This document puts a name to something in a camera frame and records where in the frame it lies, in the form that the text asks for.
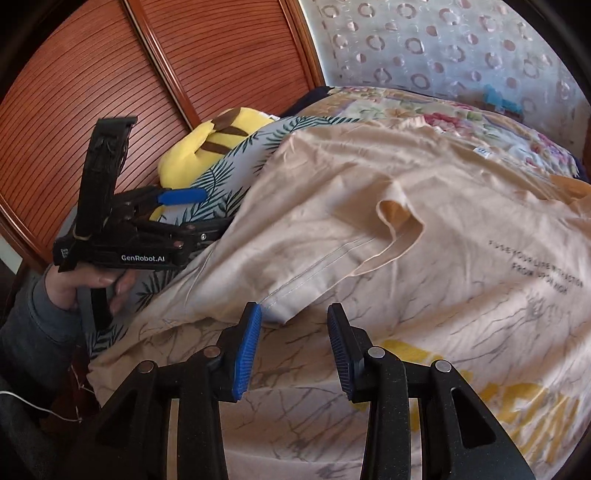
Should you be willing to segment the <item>person's left forearm grey sleeve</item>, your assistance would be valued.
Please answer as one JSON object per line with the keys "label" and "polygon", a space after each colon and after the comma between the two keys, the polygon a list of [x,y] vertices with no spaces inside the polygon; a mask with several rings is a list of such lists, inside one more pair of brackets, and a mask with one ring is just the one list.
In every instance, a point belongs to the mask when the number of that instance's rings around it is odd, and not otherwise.
{"label": "person's left forearm grey sleeve", "polygon": [[74,311],[83,272],[50,269],[27,282],[1,327],[1,419],[15,420],[33,409],[73,402],[70,373],[80,336]]}

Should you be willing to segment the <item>person's left hand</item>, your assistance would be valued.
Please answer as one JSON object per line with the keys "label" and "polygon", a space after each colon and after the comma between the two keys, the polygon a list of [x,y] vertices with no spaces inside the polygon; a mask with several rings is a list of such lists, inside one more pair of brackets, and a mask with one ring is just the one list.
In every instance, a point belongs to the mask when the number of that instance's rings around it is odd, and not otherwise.
{"label": "person's left hand", "polygon": [[79,264],[72,271],[59,272],[57,266],[51,266],[45,274],[44,285],[51,303],[64,311],[74,309],[79,289],[112,287],[114,296],[109,301],[109,310],[115,315],[124,307],[137,278],[136,270],[119,272]]}

